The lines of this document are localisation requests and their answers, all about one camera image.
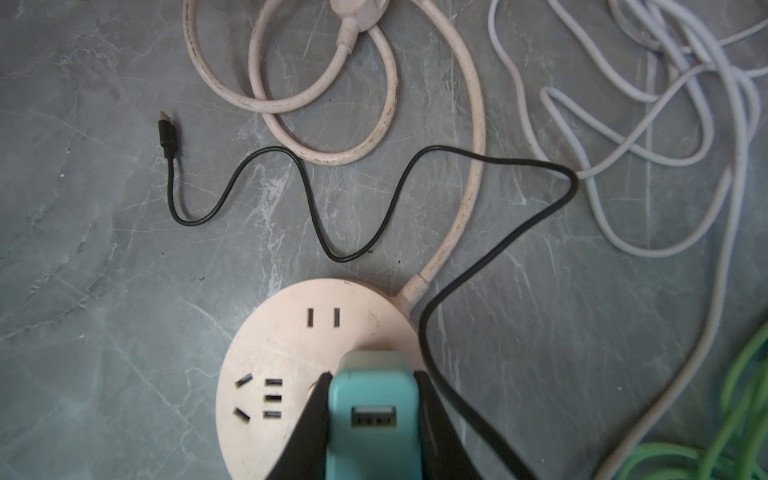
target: tangled cable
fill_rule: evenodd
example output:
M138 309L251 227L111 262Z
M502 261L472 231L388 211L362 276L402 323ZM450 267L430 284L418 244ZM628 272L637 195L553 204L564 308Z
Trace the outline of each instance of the tangled cable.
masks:
M261 79L261 72L259 70L261 62L261 44L266 33L266 27L281 3L283 3L283 0L266 0L259 12L259 16L253 26L253 32L250 36L248 47L248 72L255 98L247 97L246 95L237 93L227 87L221 80L219 80L206 62L205 57L203 56L202 47L200 46L200 41L197 37L197 0L184 0L184 10L182 12L184 20L184 39L187 42L187 50L189 51L190 59L202 79L214 92L216 92L216 94L236 107L261 113L264 116L267 127L275 138L286 147L295 151L304 160L314 164L329 166L345 165L358 161L370 153L370 151L376 148L376 145L381 142L395 116L398 91L395 55L392 53L392 49L389 47L389 43L384 37L381 29L376 25L372 26L368 30L368 33L371 36L374 45L376 45L379 54L382 56L387 80L387 92L382 116L371 134L356 147L339 153L315 151L291 137L290 134L285 131L283 125L277 119L275 114L284 114L305 107L312 101L315 101L331 86L336 80L336 77L339 76L339 73L341 73L341 69L344 66L344 62L349 57L349 54L352 53L352 49L355 46L359 34L359 28L354 21L343 19L341 26L339 27L339 36L336 40L336 53L333 55L328 68L326 68L323 74L320 75L320 78L299 94L280 100L269 100L266 97L266 92L264 91Z
M717 259L717 267L714 274L713 292L710 308L703 331L697 345L690 357L680 369L674 380L661 397L647 410L641 420L629 431L619 446L604 460L595 475L595 480L608 480L613 478L618 469L634 451L635 447L656 424L659 418L671 407L672 403L690 383L702 362L706 358L717 336L717 330L723 314L723 304L727 289L727 277L730 266L733 245L736 239L739 219L741 215L744 183L746 178L746 165L749 156L749 144L754 136L760 120L760 94L753 79L768 74L768 67L756 68L744 71L733 65L723 48L735 41L743 40L768 26L768 19L747 30L723 40L717 40L706 25L692 12L678 5L673 0L624 0L626 6L634 17L643 25L647 33L636 30L628 18L621 11L617 0L609 0L609 5L617 23L627 34L639 44L651 48L654 51L662 51L670 72L670 84L662 94L643 91L629 81L622 78L600 53L597 45L587 35L586 31L571 17L558 0L548 0L558 17L568 26L574 36L584 46L596 66L606 78L620 91L635 101L649 104L645 117L628 135L622 135L607 125L600 122L595 116L589 114L578 104L572 101L561 91L545 87L541 89L540 99L547 112L554 119L558 129L572 149L581 171L578 176L584 180L587 187L589 202L595 220L598 222L606 238L616 246L632 255L639 257L661 258L682 252L696 243L712 227L715 219L725 205L728 194L730 202L727 209L727 222L720 253ZM549 161L531 126L528 116L528 108L525 99L525 88L522 77L515 63L509 58L501 42L498 40L495 27L495 15L498 0L492 0L488 12L488 33L491 42L505 67L509 70L515 83L515 91L518 101L518 113L522 122L525 139L528 146L539 160ZM668 25L667 19L675 22ZM676 38L673 26L680 26L684 33L684 41L688 45L682 45ZM714 137L714 119L706 97L697 80L698 75L715 72L720 78L727 94L732 116L734 149L733 159L723 169L717 188L706 213L699 224L679 243L656 250L637 247L621 239L611 228L601 200L598 194L594 177L608 169L628 151L643 159L662 165L664 167L686 167L695 164L705 158L709 153ZM701 124L702 140L698 151L689 157L672 158L649 151L636 144L640 136L648 129L654 119L664 109L670 99L682 88L685 88L694 104ZM598 133L613 141L617 147L602 161L592 164L582 143L576 137L573 129L567 123L554 101L567 108L572 114L592 127Z

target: power strip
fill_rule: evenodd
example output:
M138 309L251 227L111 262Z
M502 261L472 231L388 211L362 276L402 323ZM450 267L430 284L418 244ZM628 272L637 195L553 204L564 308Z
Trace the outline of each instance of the power strip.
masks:
M408 317L349 280L307 280L262 303L237 331L219 375L216 428L233 480L265 478L323 372L356 349L398 350L424 369Z

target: plug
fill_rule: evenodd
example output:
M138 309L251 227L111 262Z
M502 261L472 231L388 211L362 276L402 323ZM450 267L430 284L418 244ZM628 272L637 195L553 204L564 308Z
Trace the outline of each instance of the plug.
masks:
M396 350L407 361L398 356L400 363L386 362L381 353L361 350ZM375 361L366 363L367 359ZM341 376L346 377L360 369L404 369L406 364L409 369L424 369L416 332L389 298L373 288L326 278L275 293L237 331L221 366L216 429L230 476L267 478L324 372L345 370ZM413 382L411 372L403 377ZM361 390L367 394L378 391ZM354 425L353 407L357 408ZM360 398L339 406L338 413L350 438L396 439L396 433L414 425L409 410L397 399ZM258 449L244 449L243 445L257 445Z
M355 21L358 31L366 31L380 20L389 5L389 0L330 0L331 8L342 20Z
M176 127L170 122L170 118L164 111L160 112L157 128L160 131L160 146L163 148L165 158L173 160L179 149L179 140L176 135Z

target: marble tile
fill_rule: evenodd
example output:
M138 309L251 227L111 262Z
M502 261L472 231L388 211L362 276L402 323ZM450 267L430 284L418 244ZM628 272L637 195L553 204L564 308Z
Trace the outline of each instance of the marble tile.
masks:
M201 3L200 40L212 67L249 91L247 41L261 2ZM489 153L526 156L512 83L485 31L488 3L439 2L480 71ZM766 16L751 2L689 3L719 35ZM655 58L613 26L604 2L564 4L619 72L644 85ZM273 96L297 92L326 67L338 21L325 5L282 7L263 61ZM343 250L376 230L419 148L471 143L465 83L447 44L404 0L392 0L381 25L401 81L390 132L354 165L310 166L323 220ZM575 164L538 102L541 87L560 88L619 131L643 114L595 71L543 0L502 1L498 25L522 69L544 148L557 161ZM734 47L734 60L766 64L765 38ZM201 81L184 46L180 2L9 0L0 3L0 45L0 476L228 478L215 388L240 324L272 293L321 276L396 293L445 235L467 162L434 155L420 164L384 237L353 263L325 258L298 173L282 157L251 168L215 221L180 227L164 199L160 109L179 124L192 214L213 205L242 157L276 143L260 116ZM716 82L705 83L718 91ZM282 119L314 147L346 149L376 123L384 93L382 63L362 38L337 82ZM648 169L631 158L600 177L620 235L659 247L697 222L732 151L726 106L713 108L718 138L701 165ZM655 125L654 148L689 151L694 125L687 100L676 100ZM723 331L656 438L700 445L712 436L726 365L765 320L766 132L763 122L752 147ZM609 148L586 129L579 134L595 156ZM467 234L429 295L561 189L547 174L489 167ZM697 338L722 220L687 252L644 260L601 236L579 194L437 312L431 341L440 365L542 478L588 478ZM457 425L483 474L506 478L492 453Z

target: usb port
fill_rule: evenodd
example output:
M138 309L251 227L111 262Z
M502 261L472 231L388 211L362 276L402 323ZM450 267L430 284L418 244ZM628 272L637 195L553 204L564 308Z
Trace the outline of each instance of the usb port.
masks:
M395 407L353 407L353 427L394 427L397 425Z

